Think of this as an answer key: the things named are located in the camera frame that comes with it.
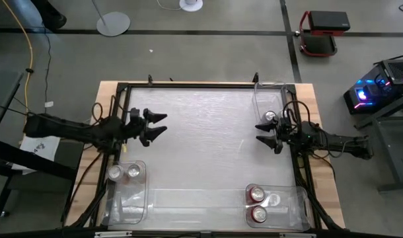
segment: black clamp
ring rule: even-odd
[[[254,74],[252,83],[259,83],[259,73],[258,73],[258,72],[256,72],[256,73]]]
[[[149,78],[147,79],[147,83],[149,84],[149,86],[153,86],[153,78],[151,77],[151,75],[149,75]]]

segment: wooden table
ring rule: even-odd
[[[98,89],[96,102],[99,102],[103,106],[103,117],[107,116],[109,113],[110,97],[116,94],[116,86],[119,81],[102,81]],[[147,83],[146,81],[132,81],[132,83]],[[200,83],[200,84],[221,84],[222,82],[179,82],[179,83]],[[295,84],[297,90],[297,99],[306,103],[311,112],[312,122],[321,124],[320,115],[318,111],[318,105],[316,102],[316,97],[314,95],[314,89],[312,84]],[[300,113],[302,120],[307,120],[307,111],[301,106]],[[77,174],[77,179],[75,181],[75,187],[80,180],[84,170],[88,167],[91,161],[98,155],[95,148],[88,149],[83,152],[81,157],[81,162],[79,165],[79,171]],[[71,209],[67,216],[66,225],[72,224],[78,219],[78,217],[85,211],[87,206],[90,204],[96,192],[97,180],[100,172],[102,160],[98,160],[90,171],[87,173],[83,180],[77,195],[72,203]],[[316,197],[318,201],[322,204],[326,212],[332,219],[341,227],[345,227],[344,219],[342,217],[342,211],[340,207],[340,200],[338,198],[338,192],[336,190],[334,175],[329,165],[320,159],[310,158],[312,177],[314,182],[314,189],[316,191]]]

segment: can lid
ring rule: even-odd
[[[267,121],[271,121],[271,120],[274,118],[274,116],[276,116],[275,112],[267,111],[267,112],[265,113],[265,119],[266,119]]]
[[[108,177],[111,180],[118,180],[122,177],[123,174],[124,174],[124,170],[119,165],[114,165],[114,166],[110,167],[109,171],[108,171]]]
[[[128,167],[128,175],[133,178],[133,177],[137,177],[141,172],[141,168],[139,165],[134,164],[134,165],[130,165]]]
[[[255,202],[261,202],[265,198],[265,192],[259,186],[254,186],[250,189],[250,197]]]
[[[252,219],[257,223],[262,223],[268,218],[266,209],[262,206],[255,206],[252,209]]]

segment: white paper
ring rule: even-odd
[[[53,107],[54,106],[54,102],[53,101],[50,101],[50,102],[45,102],[44,103],[44,107]]]
[[[25,136],[21,143],[20,149],[35,153],[36,155],[50,161],[54,161],[57,146],[59,145],[60,141],[61,138],[57,138],[55,136],[48,136],[46,138],[30,138]],[[23,175],[34,172],[32,169],[16,164],[12,166],[12,169],[22,170]]]

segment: black floor stripe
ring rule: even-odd
[[[283,3],[283,14],[286,13],[285,2]],[[127,30],[124,34],[131,35],[194,35],[194,36],[287,36],[287,29],[290,28],[284,20],[285,31],[281,30]],[[26,28],[25,31],[31,34],[44,34],[43,28]],[[19,28],[0,28],[0,33],[22,33]],[[99,34],[97,30],[91,29],[59,29],[48,34]],[[403,32],[346,32],[347,37],[403,37]]]
[[[297,56],[295,55],[294,40],[293,40],[294,33],[292,33],[291,25],[289,24],[287,5],[285,4],[285,0],[279,0],[279,3],[281,4],[283,25],[285,27],[285,32],[287,33],[286,36],[287,36],[289,59],[291,60],[291,67],[293,68],[294,81],[296,83],[302,83],[299,64],[297,63]]]
[[[43,28],[27,28],[27,33],[44,34]],[[0,33],[22,33],[18,28],[0,28]],[[83,29],[59,29],[54,34],[97,34],[97,30]],[[270,30],[127,30],[124,34],[129,35],[190,35],[190,36],[285,36],[284,31]]]

